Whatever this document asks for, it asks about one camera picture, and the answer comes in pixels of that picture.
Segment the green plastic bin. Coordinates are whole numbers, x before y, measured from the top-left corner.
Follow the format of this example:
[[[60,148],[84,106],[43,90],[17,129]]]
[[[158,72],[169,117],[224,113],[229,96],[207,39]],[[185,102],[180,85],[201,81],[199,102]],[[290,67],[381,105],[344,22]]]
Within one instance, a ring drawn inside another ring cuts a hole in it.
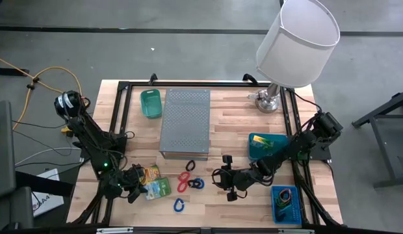
[[[151,89],[141,92],[140,102],[142,113],[146,118],[155,119],[162,116],[163,106],[159,90]]]

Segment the black floor stand foot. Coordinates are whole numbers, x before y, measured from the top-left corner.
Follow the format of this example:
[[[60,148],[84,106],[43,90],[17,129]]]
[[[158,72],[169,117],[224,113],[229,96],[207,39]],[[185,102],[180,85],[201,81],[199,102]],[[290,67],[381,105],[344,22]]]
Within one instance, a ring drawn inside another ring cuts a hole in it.
[[[14,68],[0,68],[0,75],[3,76],[20,76],[26,77],[29,74],[29,70],[22,69],[21,71]]]

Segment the white lamp shade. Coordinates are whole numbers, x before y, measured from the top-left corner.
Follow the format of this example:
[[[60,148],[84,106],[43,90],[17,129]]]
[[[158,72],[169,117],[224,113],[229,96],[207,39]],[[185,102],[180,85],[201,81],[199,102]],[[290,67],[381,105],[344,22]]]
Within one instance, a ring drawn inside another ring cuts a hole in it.
[[[321,2],[286,0],[257,50],[257,71],[286,88],[310,85],[340,38],[333,14]]]

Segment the white cardboard box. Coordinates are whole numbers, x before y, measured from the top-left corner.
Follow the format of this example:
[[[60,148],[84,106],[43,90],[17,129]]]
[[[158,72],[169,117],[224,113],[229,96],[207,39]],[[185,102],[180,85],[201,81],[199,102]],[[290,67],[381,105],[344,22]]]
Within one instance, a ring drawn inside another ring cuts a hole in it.
[[[48,170],[42,174],[38,174],[39,177],[60,181],[58,170]],[[55,209],[61,205],[64,205],[64,199],[62,196],[56,196],[49,193],[32,192],[32,211],[33,216],[37,217],[46,213],[52,209]]]

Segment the blue perforated basket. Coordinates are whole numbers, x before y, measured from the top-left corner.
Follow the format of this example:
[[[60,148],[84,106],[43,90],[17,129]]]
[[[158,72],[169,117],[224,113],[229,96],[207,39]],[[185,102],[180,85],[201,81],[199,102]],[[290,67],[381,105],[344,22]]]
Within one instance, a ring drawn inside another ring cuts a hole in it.
[[[285,207],[278,207],[276,205],[275,200],[279,199],[279,193],[283,189],[291,190],[291,199],[290,204]],[[272,215],[274,218],[274,211],[276,209],[284,209],[286,212],[286,217],[283,222],[275,223],[275,224],[290,224],[290,225],[300,225],[302,223],[301,217],[301,208],[298,196],[298,190],[295,186],[287,186],[287,185],[274,185],[271,187],[271,198],[272,198]]]

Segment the silver lamp base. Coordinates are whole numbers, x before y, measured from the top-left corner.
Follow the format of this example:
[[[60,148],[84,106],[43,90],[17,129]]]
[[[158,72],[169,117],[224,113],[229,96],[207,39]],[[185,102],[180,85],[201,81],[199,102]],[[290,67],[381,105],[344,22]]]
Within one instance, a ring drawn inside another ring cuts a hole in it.
[[[271,83],[267,89],[255,93],[256,107],[263,113],[273,113],[280,106],[280,86]]]

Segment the black aluminium table frame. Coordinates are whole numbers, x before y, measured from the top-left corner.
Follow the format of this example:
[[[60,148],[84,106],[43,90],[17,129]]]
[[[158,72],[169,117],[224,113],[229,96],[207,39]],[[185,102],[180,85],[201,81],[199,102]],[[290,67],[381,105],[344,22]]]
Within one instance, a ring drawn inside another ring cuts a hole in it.
[[[131,93],[126,128],[135,133],[127,141],[125,154],[129,163],[151,166],[156,164],[161,175],[168,178],[169,196],[148,201],[139,196],[134,203],[117,198],[101,200],[91,223],[133,227],[208,227],[208,228],[273,228],[271,193],[268,187],[252,185],[238,200],[228,201],[226,193],[213,185],[214,169],[222,165],[222,156],[231,155],[235,168],[248,166],[248,135],[250,133],[285,134],[295,131],[317,111],[310,86],[299,88],[297,97],[285,95],[285,103],[274,113],[257,110],[248,94],[264,87],[264,82],[248,81],[160,81],[153,87],[165,93],[169,88],[201,88],[211,91],[210,147],[206,161],[198,161],[192,177],[200,177],[205,186],[198,190],[177,191],[178,177],[185,169],[184,160],[165,159],[159,151],[161,119],[147,119],[140,109],[140,93],[151,88],[145,80],[104,80],[95,104],[94,120],[102,129],[122,122],[114,113],[115,103],[123,103],[118,89]],[[174,211],[177,198],[185,202],[181,213]]]

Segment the grey perforated metal shelf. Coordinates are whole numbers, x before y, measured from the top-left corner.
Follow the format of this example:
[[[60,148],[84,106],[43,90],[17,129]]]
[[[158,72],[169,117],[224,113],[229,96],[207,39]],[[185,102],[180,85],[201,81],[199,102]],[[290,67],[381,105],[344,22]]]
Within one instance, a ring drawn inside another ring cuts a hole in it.
[[[165,159],[206,161],[210,147],[211,91],[166,90],[159,151]]]

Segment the teal plastic bin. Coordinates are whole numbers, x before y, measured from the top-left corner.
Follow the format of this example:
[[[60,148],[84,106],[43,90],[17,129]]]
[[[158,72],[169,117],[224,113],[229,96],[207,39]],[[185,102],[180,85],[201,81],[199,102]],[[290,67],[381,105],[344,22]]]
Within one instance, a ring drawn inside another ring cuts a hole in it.
[[[274,143],[274,147],[271,150],[263,150],[252,145],[252,138],[254,135],[267,138]],[[263,157],[273,155],[289,143],[289,138],[286,135],[279,134],[267,134],[267,133],[250,133],[248,137],[248,158],[251,161],[259,160]]]

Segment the small yellow green crayon box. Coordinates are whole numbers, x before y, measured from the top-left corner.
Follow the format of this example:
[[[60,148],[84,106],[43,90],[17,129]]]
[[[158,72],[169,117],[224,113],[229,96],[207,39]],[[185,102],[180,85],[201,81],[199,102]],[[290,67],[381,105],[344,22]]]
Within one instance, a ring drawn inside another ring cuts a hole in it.
[[[262,150],[271,150],[274,147],[273,141],[259,135],[253,136],[252,145]]]

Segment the black flat bar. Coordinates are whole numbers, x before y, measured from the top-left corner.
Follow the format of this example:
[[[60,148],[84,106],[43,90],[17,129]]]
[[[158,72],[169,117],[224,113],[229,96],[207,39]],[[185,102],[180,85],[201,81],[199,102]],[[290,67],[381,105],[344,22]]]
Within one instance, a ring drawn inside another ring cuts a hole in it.
[[[16,187],[30,187],[33,192],[64,197],[71,196],[73,190],[73,184],[71,183],[46,179],[24,172],[16,172]]]

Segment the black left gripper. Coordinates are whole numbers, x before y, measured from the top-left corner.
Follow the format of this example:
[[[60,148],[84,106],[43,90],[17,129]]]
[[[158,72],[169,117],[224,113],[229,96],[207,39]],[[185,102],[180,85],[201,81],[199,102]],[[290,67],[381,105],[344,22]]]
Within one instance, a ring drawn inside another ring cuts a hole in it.
[[[120,186],[129,194],[121,198],[127,199],[128,203],[133,203],[141,194],[146,194],[147,189],[140,182],[140,179],[145,178],[146,169],[140,164],[132,164],[128,170],[123,170]]]

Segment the dark grey desk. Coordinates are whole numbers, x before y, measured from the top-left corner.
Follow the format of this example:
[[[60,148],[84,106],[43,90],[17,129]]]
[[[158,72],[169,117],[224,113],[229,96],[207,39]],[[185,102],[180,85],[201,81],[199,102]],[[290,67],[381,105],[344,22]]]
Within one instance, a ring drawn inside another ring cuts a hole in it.
[[[354,128],[370,124],[389,179],[373,184],[376,189],[403,185],[403,92],[352,122]]]

